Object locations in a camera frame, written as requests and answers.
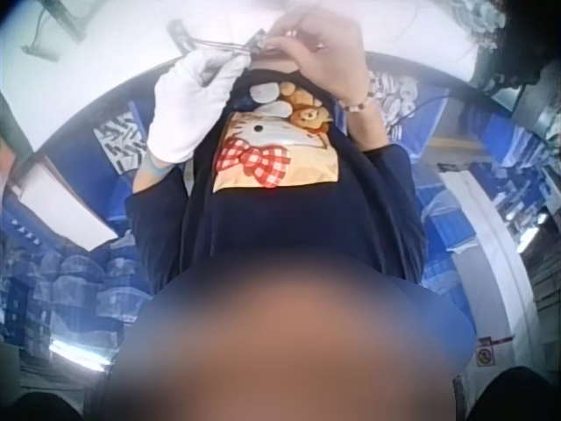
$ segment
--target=sleeve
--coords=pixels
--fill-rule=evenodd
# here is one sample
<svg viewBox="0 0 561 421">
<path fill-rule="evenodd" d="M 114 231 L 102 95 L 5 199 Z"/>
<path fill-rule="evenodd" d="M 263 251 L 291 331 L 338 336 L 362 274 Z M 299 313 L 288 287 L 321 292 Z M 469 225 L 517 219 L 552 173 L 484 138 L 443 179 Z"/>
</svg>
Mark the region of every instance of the sleeve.
<svg viewBox="0 0 561 421">
<path fill-rule="evenodd" d="M 427 255 L 427 240 L 416 205 L 411 161 L 401 146 L 390 145 L 365 153 L 375 166 L 388 192 L 389 206 L 399 226 L 406 278 L 421 281 Z"/>
<path fill-rule="evenodd" d="M 187 202 L 187 190 L 178 168 L 158 184 L 126 200 L 126 214 L 131 221 L 140 262 L 148 273 L 154 293 L 179 274 Z"/>
</svg>

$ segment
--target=dark blue shirt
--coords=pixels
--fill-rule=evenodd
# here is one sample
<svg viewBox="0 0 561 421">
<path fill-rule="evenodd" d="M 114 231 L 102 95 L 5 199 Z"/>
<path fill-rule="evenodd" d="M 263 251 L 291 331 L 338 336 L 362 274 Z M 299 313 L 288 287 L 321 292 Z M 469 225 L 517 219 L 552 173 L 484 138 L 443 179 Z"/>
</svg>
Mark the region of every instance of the dark blue shirt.
<svg viewBox="0 0 561 421">
<path fill-rule="evenodd" d="M 267 72 L 261 81 L 287 76 L 293 77 Z M 247 87 L 242 78 L 232 97 Z M 307 88 L 329 101 L 317 88 Z M 332 125 L 328 135 L 337 152 L 336 182 L 213 192 L 226 117 L 195 153 L 191 197 L 175 168 L 162 182 L 127 200 L 140 259 L 155 292 L 210 256 L 300 248 L 342 253 L 382 274 L 419 282 L 426 245 L 404 149 L 391 145 L 361 153 Z"/>
</svg>

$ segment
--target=bracelet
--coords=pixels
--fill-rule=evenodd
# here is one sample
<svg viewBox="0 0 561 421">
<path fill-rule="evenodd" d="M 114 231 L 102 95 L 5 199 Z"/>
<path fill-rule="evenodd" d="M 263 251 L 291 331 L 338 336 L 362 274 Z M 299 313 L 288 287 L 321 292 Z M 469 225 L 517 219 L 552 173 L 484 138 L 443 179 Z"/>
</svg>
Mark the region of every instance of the bracelet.
<svg viewBox="0 0 561 421">
<path fill-rule="evenodd" d="M 368 72 L 370 74 L 370 90 L 366 94 L 366 99 L 359 103 L 358 105 L 346 105 L 343 101 L 339 100 L 339 105 L 345 110 L 346 112 L 361 112 L 364 108 L 366 108 L 374 99 L 376 92 L 374 90 L 374 73 Z"/>
</svg>

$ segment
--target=fluorescent light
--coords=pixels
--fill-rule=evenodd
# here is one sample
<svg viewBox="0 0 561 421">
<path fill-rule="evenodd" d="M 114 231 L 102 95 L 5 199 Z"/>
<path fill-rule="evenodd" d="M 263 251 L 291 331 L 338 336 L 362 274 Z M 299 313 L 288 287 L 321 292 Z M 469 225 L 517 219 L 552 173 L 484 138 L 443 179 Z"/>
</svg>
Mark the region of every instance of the fluorescent light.
<svg viewBox="0 0 561 421">
<path fill-rule="evenodd" d="M 540 214 L 537 216 L 537 224 L 538 224 L 538 225 L 543 224 L 545 221 L 547 221 L 547 218 L 548 218 L 548 214 L 547 214 L 547 213 L 545 213 L 545 212 L 544 212 L 544 213 L 540 213 Z"/>
<path fill-rule="evenodd" d="M 523 253 L 526 248 L 528 248 L 529 243 L 532 242 L 532 239 L 537 235 L 540 229 L 536 226 L 532 226 L 528 228 L 520 237 L 520 244 L 516 248 L 516 252 Z"/>
<path fill-rule="evenodd" d="M 72 346 L 56 339 L 53 340 L 53 343 L 49 346 L 49 350 L 75 364 L 79 364 L 82 367 L 94 371 L 105 371 L 104 366 L 110 365 L 110 361 L 96 353 L 86 351 L 78 346 Z"/>
</svg>

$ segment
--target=red checkered bow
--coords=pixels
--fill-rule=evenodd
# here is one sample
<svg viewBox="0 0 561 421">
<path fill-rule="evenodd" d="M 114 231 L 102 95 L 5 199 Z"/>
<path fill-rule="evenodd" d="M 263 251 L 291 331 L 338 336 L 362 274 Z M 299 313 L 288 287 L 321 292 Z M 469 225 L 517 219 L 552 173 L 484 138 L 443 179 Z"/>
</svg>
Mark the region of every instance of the red checkered bow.
<svg viewBox="0 0 561 421">
<path fill-rule="evenodd" d="M 244 173 L 253 176 L 263 187 L 277 187 L 287 173 L 290 152 L 283 146 L 252 146 L 241 138 L 229 138 L 218 155 L 218 172 L 237 164 L 244 166 Z"/>
</svg>

